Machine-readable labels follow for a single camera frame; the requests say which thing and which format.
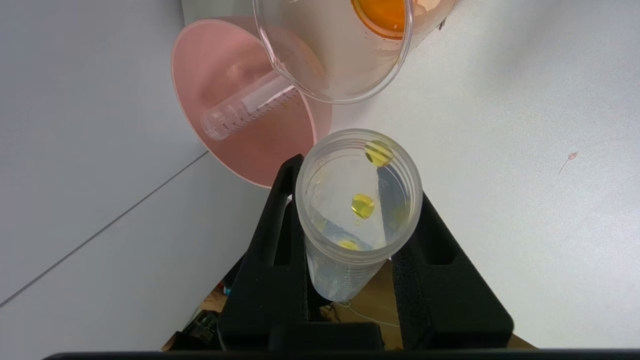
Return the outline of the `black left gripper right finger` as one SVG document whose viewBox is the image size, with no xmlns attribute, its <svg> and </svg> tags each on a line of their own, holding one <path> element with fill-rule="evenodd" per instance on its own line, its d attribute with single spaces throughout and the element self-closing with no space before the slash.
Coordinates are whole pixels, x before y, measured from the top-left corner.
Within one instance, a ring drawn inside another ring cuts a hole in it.
<svg viewBox="0 0 640 360">
<path fill-rule="evenodd" d="M 391 268 L 404 350 L 508 345 L 514 320 L 427 196 Z"/>
</svg>

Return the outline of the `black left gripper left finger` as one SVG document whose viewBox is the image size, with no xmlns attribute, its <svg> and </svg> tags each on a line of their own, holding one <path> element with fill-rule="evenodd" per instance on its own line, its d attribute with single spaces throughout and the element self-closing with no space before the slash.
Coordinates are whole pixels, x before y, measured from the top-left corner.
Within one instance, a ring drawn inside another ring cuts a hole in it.
<svg viewBox="0 0 640 360">
<path fill-rule="evenodd" d="M 295 186 L 304 157 L 278 170 L 217 322 L 224 351 L 264 351 L 272 329 L 307 321 L 307 260 Z"/>
</svg>

